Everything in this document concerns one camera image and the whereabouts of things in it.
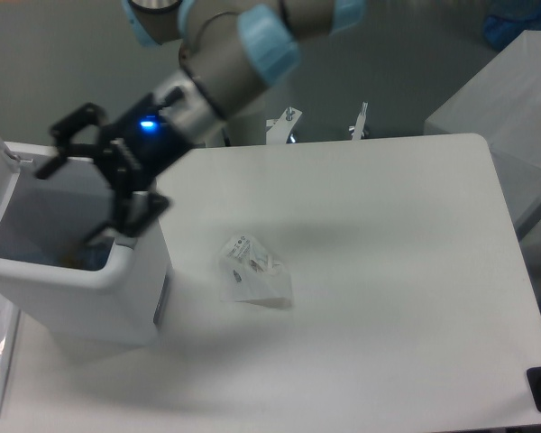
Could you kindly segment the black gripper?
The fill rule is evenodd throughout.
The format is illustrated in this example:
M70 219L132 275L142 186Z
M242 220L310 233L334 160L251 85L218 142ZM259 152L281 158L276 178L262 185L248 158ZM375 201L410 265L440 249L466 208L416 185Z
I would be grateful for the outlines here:
M149 93L106 124L105 110L86 103L50 128L55 154L34 172L36 179L48 179L70 158L88 158L112 188L108 217L84 235L82 244L94 244L106 233L138 238L169 209L168 197L146 189L193 145L160 109ZM75 135L89 126L99 131L95 142L75 143Z

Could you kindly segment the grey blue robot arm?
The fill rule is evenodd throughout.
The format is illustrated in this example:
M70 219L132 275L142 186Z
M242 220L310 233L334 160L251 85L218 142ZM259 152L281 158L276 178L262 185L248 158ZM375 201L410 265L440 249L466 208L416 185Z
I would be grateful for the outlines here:
M300 62L299 44L356 25L363 1L126 1L144 45L179 41L179 68L114 121L86 103L50 129L54 156L36 172L46 180L69 159L89 159L112 190L108 216L84 235L130 238L168 209L156 178Z

